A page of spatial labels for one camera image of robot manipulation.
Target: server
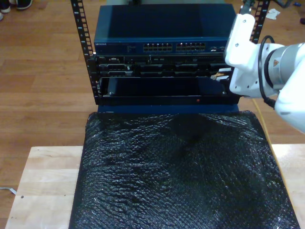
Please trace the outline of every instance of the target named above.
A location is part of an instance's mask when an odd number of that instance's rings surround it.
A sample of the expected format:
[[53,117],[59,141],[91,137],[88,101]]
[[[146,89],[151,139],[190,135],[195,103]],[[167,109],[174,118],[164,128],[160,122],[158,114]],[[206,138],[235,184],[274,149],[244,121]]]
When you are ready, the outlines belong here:
[[98,104],[237,104],[223,52],[231,4],[101,6]]

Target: cable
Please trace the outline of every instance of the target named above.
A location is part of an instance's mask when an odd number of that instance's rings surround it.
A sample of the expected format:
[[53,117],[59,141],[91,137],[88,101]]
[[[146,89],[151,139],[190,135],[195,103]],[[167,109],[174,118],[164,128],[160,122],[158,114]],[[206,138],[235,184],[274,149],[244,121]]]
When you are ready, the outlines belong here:
[[268,98],[266,96],[265,91],[264,91],[264,86],[263,86],[262,53],[263,53],[264,45],[265,45],[265,43],[268,39],[270,39],[271,43],[274,43],[273,37],[270,36],[270,35],[267,35],[263,38],[261,46],[259,47],[259,52],[258,52],[258,81],[259,81],[259,90],[261,92],[262,98],[264,99],[264,102],[274,109],[275,108],[275,100],[271,99],[271,98]]

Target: wooden floor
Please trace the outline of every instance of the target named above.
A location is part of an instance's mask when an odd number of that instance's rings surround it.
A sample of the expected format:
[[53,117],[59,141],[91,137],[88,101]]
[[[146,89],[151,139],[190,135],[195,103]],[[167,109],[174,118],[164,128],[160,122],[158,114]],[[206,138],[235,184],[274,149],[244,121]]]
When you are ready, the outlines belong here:
[[[239,9],[240,0],[227,0]],[[91,38],[98,8],[105,0],[85,0]],[[282,13],[266,20],[262,35],[277,43],[304,42],[303,9],[270,8]],[[305,143],[305,135],[284,123],[258,100],[273,144]],[[251,100],[241,110],[256,109]],[[0,22],[0,186],[18,188],[32,146],[81,146],[84,127],[97,111],[68,0],[34,1]],[[5,227],[14,196],[0,191],[0,229]]]

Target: robotic arm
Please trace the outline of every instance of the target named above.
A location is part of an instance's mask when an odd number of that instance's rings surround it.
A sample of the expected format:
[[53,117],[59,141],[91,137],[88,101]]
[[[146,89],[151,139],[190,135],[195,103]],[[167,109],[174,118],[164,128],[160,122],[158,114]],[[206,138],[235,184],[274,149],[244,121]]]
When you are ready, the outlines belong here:
[[[250,42],[255,19],[237,14],[225,62],[235,67],[230,91],[250,98],[264,98],[276,113],[305,133],[305,43],[283,46]],[[278,94],[276,101],[268,96]]]

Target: bubble wrap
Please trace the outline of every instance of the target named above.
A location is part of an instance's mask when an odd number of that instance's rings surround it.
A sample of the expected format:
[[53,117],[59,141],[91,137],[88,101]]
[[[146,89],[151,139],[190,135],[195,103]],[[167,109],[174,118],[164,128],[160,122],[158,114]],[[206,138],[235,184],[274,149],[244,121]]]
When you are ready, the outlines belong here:
[[251,112],[90,115],[69,229],[296,229]]

